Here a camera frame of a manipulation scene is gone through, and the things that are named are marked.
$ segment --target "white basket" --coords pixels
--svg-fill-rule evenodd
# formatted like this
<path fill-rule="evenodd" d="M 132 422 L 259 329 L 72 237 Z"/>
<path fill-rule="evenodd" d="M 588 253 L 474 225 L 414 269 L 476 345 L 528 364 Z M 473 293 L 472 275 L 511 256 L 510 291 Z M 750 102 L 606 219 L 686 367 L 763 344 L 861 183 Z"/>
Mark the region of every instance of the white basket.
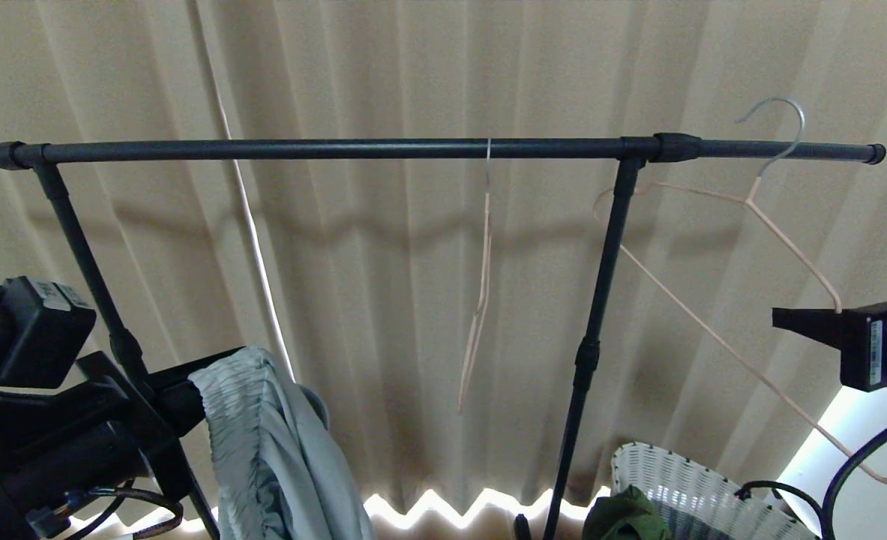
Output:
<path fill-rule="evenodd" d="M 671 451 L 644 443 L 613 454 L 613 492 L 634 485 L 657 506 L 674 540 L 813 540 L 803 523 L 759 499 L 740 500 L 737 484 Z"/>

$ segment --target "wire hanger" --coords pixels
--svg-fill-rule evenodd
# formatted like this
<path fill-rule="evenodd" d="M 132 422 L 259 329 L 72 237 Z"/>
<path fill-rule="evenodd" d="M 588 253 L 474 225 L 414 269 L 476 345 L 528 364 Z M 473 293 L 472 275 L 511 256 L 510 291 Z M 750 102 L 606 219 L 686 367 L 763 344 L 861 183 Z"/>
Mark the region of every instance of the wire hanger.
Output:
<path fill-rule="evenodd" d="M 493 247 L 493 230 L 490 225 L 490 147 L 493 139 L 487 138 L 487 162 L 484 165 L 484 175 L 487 179 L 487 194 L 484 195 L 484 257 L 480 270 L 480 300 L 477 300 L 477 310 L 473 313 L 473 321 L 470 322 L 470 335 L 466 339 L 466 351 L 463 354 L 463 371 L 460 373 L 460 396 L 457 398 L 457 414 L 463 414 L 463 403 L 466 401 L 466 393 L 470 387 L 470 376 L 473 374 L 473 366 L 477 361 L 477 348 L 480 346 L 480 337 L 484 330 L 484 318 L 487 317 L 487 305 L 490 300 L 490 252 Z"/>
<path fill-rule="evenodd" d="M 783 97 L 776 97 L 776 96 L 766 98 L 765 100 L 763 100 L 759 103 L 756 103 L 756 105 L 753 106 L 752 109 L 749 110 L 748 113 L 746 113 L 744 116 L 742 116 L 741 119 L 737 120 L 737 123 L 745 122 L 745 120 L 749 119 L 749 117 L 751 117 L 752 114 L 756 112 L 756 110 L 758 110 L 760 107 L 762 107 L 772 101 L 782 101 L 784 103 L 789 103 L 790 106 L 793 106 L 793 109 L 796 109 L 796 113 L 799 116 L 799 129 L 796 132 L 796 138 L 794 138 L 793 144 L 790 144 L 790 146 L 786 150 L 783 150 L 781 153 L 776 154 L 776 156 L 769 158 L 769 160 L 767 160 L 763 164 L 763 166 L 760 167 L 760 170 L 759 170 L 759 172 L 757 172 L 757 175 L 756 175 L 756 180 L 753 181 L 753 185 L 751 187 L 751 190 L 749 191 L 749 194 L 746 195 L 745 198 L 741 199 L 738 197 L 734 197 L 732 195 L 726 195 L 723 193 L 718 193 L 718 192 L 714 192 L 714 191 L 707 191 L 707 190 L 703 190 L 703 189 L 696 189 L 696 188 L 692 188 L 692 187 L 679 187 L 679 185 L 666 184 L 666 182 L 662 182 L 662 181 L 652 182 L 652 184 L 646 185 L 645 188 L 637 191 L 637 193 L 638 194 L 646 194 L 646 192 L 648 192 L 650 188 L 652 188 L 656 185 L 656 187 L 660 187 L 660 188 L 676 189 L 677 191 L 688 192 L 688 194 L 703 195 L 703 196 L 707 196 L 707 197 L 711 197 L 711 198 L 715 198 L 715 199 L 721 199 L 724 201 L 736 203 L 741 206 L 745 206 L 745 208 L 750 209 L 751 212 L 753 212 L 753 215 L 756 215 L 757 218 L 759 218 L 760 221 L 762 221 L 763 224 L 766 225 L 766 228 L 768 228 L 770 230 L 770 232 L 773 233 L 773 235 L 776 235 L 777 239 L 780 239 L 780 242 L 783 242 L 783 244 L 786 245 L 790 249 L 790 252 L 793 252 L 793 255 L 796 256 L 797 259 L 799 259 L 801 261 L 801 263 L 803 263 L 803 266 L 806 266 L 807 270 L 809 270 L 810 273 L 813 274 L 814 277 L 817 278 L 817 280 L 820 282 L 821 286 L 823 286 L 823 288 L 826 290 L 826 292 L 830 295 L 830 298 L 833 300 L 834 311 L 838 312 L 838 314 L 839 314 L 842 311 L 842 301 L 841 301 L 840 295 L 837 294 L 837 290 L 830 284 L 830 281 L 826 279 L 824 274 L 821 273 L 820 270 L 817 269 L 817 267 L 812 263 L 812 261 L 810 261 L 806 257 L 806 255 L 803 254 L 802 250 L 800 250 L 799 247 L 796 247 L 796 244 L 793 243 L 793 240 L 790 240 L 790 237 L 786 236 L 785 233 L 783 233 L 782 230 L 779 228 L 779 226 L 776 226 L 776 224 L 773 223 L 772 219 L 769 219 L 769 216 L 766 215 L 766 213 L 764 211 L 762 211 L 762 209 L 760 209 L 759 206 L 757 206 L 756 203 L 753 201 L 753 197 L 756 195 L 757 189 L 759 188 L 759 186 L 763 180 L 763 175 L 766 171 L 766 168 L 768 168 L 769 165 L 774 164 L 775 161 L 780 160 L 780 158 L 786 157 L 790 153 L 792 153 L 793 149 L 796 149 L 796 146 L 800 143 L 800 140 L 802 140 L 803 130 L 806 128 L 806 116 L 803 114 L 803 109 L 802 109 L 802 107 L 799 106 L 799 103 L 796 103 L 792 99 L 783 98 Z M 610 192 L 612 192 L 612 191 L 613 191 L 612 188 L 605 190 L 600 195 L 598 195 L 596 201 L 594 201 L 593 218 L 598 223 L 600 223 L 600 225 L 602 225 L 602 222 L 600 222 L 600 218 L 598 218 L 598 216 L 597 216 L 597 205 L 601 201 L 602 197 L 604 197 L 607 194 L 610 194 Z M 799 414 L 799 416 L 801 418 L 803 418 L 803 420 L 805 420 L 808 424 L 810 424 L 810 426 L 812 426 L 814 428 L 814 430 L 819 431 L 824 437 L 826 437 L 827 440 L 830 441 L 831 444 L 833 444 L 835 447 L 837 447 L 838 450 L 843 452 L 847 457 L 852 457 L 853 452 L 851 452 L 847 447 L 845 447 L 845 445 L 842 444 L 840 442 L 840 440 L 838 440 L 836 437 L 834 437 L 833 434 L 831 434 L 831 433 L 829 433 L 829 431 L 825 430 L 825 428 L 823 428 L 823 426 L 820 426 L 820 423 L 818 423 L 818 421 L 814 420 L 813 417 L 810 417 L 810 415 L 807 414 L 806 411 L 803 410 L 803 408 L 799 406 L 799 404 L 794 402 L 794 400 L 790 396 L 788 396 L 783 390 L 779 389 L 779 387 L 777 387 L 776 384 L 774 384 L 771 380 L 769 380 L 768 377 L 766 377 L 766 375 L 764 375 L 764 373 L 759 372 L 756 368 L 754 368 L 751 365 L 751 363 L 748 362 L 748 360 L 746 360 L 745 358 L 742 358 L 740 353 L 738 353 L 733 348 L 733 346 L 730 346 L 730 344 L 727 343 L 719 334 L 717 334 L 717 332 L 714 331 L 713 328 L 710 328 L 710 325 L 707 325 L 706 322 L 703 322 L 703 319 L 700 319 L 700 316 L 697 316 L 692 310 L 690 310 L 690 308 L 687 307 L 687 305 L 684 304 L 683 301 L 681 301 L 679 297 L 674 295 L 673 291 L 670 291 L 669 288 L 666 287 L 665 284 L 662 283 L 662 281 L 657 279 L 656 276 L 654 274 L 652 274 L 652 272 L 650 272 L 648 270 L 648 268 L 646 268 L 646 266 L 639 259 L 637 259 L 637 257 L 635 257 L 631 253 L 630 250 L 626 249 L 626 247 L 622 244 L 620 245 L 620 250 L 627 257 L 629 257 L 629 259 L 632 260 L 633 263 L 636 264 L 636 266 L 639 266 L 640 270 L 642 270 L 643 273 L 646 274 L 646 277 L 648 277 L 651 281 L 653 281 L 653 283 L 655 283 L 656 286 L 660 288 L 660 290 L 663 290 L 663 292 L 665 292 L 667 294 L 667 296 L 670 297 L 670 300 L 673 300 L 674 303 L 676 303 L 681 308 L 681 310 L 686 312 L 686 314 L 689 315 L 690 318 L 693 319 L 693 321 L 696 321 L 697 324 L 700 325 L 700 327 L 703 328 L 705 332 L 707 332 L 707 334 L 710 334 L 711 338 L 713 338 L 714 341 L 717 341 L 717 343 L 720 344 L 722 346 L 722 348 L 727 350 L 727 352 L 730 353 L 730 355 L 733 356 L 733 358 L 735 358 L 737 360 L 737 362 L 740 362 L 740 365 L 744 366 L 745 369 L 748 370 L 749 373 L 751 373 L 751 375 L 753 375 L 753 377 L 756 377 L 756 379 L 758 379 L 760 381 L 760 383 L 764 384 L 764 386 L 766 386 L 766 387 L 768 387 L 768 389 L 772 390 L 773 393 L 775 393 L 781 400 L 783 400 L 783 402 L 788 404 L 788 406 L 790 406 L 790 408 L 793 408 L 793 411 L 796 411 L 796 414 Z M 887 476 L 879 475 L 878 472 L 873 471 L 871 468 L 866 466 L 865 463 L 861 464 L 860 468 L 862 468 L 866 472 L 866 474 L 870 475 L 872 479 L 875 479 L 875 481 L 882 482 L 882 483 L 885 483 L 885 485 L 887 485 Z"/>

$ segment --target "light blue cloth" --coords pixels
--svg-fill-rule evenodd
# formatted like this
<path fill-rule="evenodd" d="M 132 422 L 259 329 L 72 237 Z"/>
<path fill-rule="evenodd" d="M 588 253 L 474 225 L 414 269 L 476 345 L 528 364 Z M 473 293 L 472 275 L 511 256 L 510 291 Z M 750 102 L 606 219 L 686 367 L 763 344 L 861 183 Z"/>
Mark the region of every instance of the light blue cloth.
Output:
<path fill-rule="evenodd" d="M 375 540 L 343 452 L 269 352 L 241 349 L 189 379 L 210 427 L 223 540 Z"/>

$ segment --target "white label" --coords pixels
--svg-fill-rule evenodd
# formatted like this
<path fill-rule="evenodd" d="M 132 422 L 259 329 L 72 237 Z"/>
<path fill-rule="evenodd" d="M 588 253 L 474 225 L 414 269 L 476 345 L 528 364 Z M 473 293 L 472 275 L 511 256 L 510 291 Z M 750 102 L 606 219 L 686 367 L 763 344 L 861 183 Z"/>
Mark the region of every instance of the white label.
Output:
<path fill-rule="evenodd" d="M 67 299 L 60 294 L 60 291 L 56 290 L 56 283 L 35 280 L 32 277 L 27 277 L 26 280 L 33 286 L 33 290 L 36 291 L 36 294 L 40 295 L 40 298 L 42 298 L 43 307 L 49 308 L 49 310 L 70 310 L 70 303 L 68 303 Z"/>
<path fill-rule="evenodd" d="M 883 379 L 883 321 L 869 324 L 869 383 Z"/>
<path fill-rule="evenodd" d="M 90 307 L 90 304 L 87 304 L 86 300 L 80 298 L 80 294 L 77 293 L 76 290 L 73 290 L 73 287 L 62 286 L 59 283 L 54 284 L 60 289 L 60 292 L 63 293 L 63 296 L 67 297 L 67 300 L 70 301 L 70 304 L 76 305 L 76 307 L 78 308 L 84 308 L 84 310 L 93 310 L 93 308 Z"/>

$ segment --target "clothes rack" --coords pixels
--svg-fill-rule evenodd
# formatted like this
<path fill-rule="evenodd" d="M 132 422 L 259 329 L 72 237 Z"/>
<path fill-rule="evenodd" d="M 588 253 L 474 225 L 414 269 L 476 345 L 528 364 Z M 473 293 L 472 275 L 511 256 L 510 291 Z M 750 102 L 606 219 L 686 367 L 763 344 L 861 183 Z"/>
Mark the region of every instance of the clothes rack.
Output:
<path fill-rule="evenodd" d="M 600 269 L 590 307 L 586 334 L 577 347 L 573 393 L 559 455 L 553 498 L 543 540 L 553 540 L 559 520 L 560 503 L 566 489 L 583 406 L 600 358 L 600 331 L 607 311 L 607 299 L 620 254 L 620 243 L 629 204 L 640 169 L 647 163 L 678 163 L 697 158 L 772 158 L 790 142 L 769 140 L 710 140 L 686 133 L 657 133 L 654 136 L 619 138 L 388 138 L 317 140 L 185 140 L 131 141 L 77 144 L 0 144 L 0 168 L 33 169 L 46 197 L 53 205 L 73 256 L 94 297 L 94 303 L 107 324 L 111 349 L 129 379 L 146 399 L 152 397 L 151 373 L 142 363 L 140 346 L 125 328 L 109 290 L 101 277 L 83 229 L 70 204 L 69 192 L 57 165 L 104 163 L 104 161 L 169 160 L 456 160 L 456 158 L 584 158 L 620 161 L 613 202 L 604 239 Z M 858 161 L 878 164 L 886 156 L 881 144 L 799 143 L 788 160 Z M 193 482 L 190 498 L 203 518 L 210 536 L 217 538 L 217 527 L 206 500 Z M 529 540 L 526 519 L 518 516 L 514 529 L 519 540 Z"/>

